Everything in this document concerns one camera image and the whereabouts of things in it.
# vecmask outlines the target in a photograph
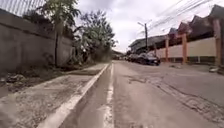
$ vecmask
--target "concrete wall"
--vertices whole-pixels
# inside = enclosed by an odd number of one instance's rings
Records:
[[[187,44],[187,56],[216,56],[215,38],[189,42]]]
[[[58,44],[58,65],[65,65],[73,57],[74,51],[72,41],[63,37]]]
[[[0,71],[54,63],[54,35],[29,21],[0,10]],[[67,43],[67,46],[64,46],[66,43],[61,44],[69,42],[65,40],[58,42],[60,65],[63,65],[71,55],[67,54],[71,52],[68,48],[71,44]]]
[[[165,58],[166,57],[165,48],[157,50],[157,56],[159,58]]]
[[[169,48],[169,57],[170,58],[179,58],[183,57],[183,48],[182,45],[176,45]]]
[[[168,56],[170,61],[178,59],[182,61],[182,45],[169,47]],[[157,56],[164,59],[165,48],[157,50]],[[188,62],[195,63],[214,63],[216,56],[215,38],[207,38],[187,43],[187,57]]]

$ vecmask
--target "car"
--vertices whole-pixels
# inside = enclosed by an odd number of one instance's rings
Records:
[[[131,54],[131,55],[128,56],[128,59],[127,60],[129,62],[136,62],[137,59],[138,59],[138,55],[137,54]]]
[[[142,53],[138,56],[137,62],[145,65],[156,65],[159,66],[161,61],[159,57],[150,53]]]

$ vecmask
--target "green foliage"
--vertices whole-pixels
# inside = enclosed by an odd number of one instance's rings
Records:
[[[90,12],[81,16],[84,32],[82,41],[92,59],[101,61],[111,53],[114,46],[114,33],[110,23],[106,19],[106,13],[102,11]]]
[[[74,18],[80,14],[75,8],[76,0],[46,0],[46,3],[38,8],[46,17],[49,17],[59,34],[63,32],[63,27],[71,28],[75,25]]]

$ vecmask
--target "pillar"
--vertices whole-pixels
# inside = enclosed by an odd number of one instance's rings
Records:
[[[213,20],[213,28],[214,28],[214,36],[215,36],[215,44],[216,44],[216,66],[221,65],[221,26],[219,19]]]
[[[182,34],[183,64],[187,63],[187,34]]]
[[[166,62],[169,62],[169,37],[166,36],[166,50],[165,50],[165,56],[166,56]]]

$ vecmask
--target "road marking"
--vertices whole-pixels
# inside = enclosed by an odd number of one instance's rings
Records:
[[[107,92],[107,104],[106,110],[104,114],[104,121],[103,121],[103,128],[114,128],[114,118],[113,118],[113,93],[114,93],[114,66],[111,64],[111,76],[110,76],[110,83]]]

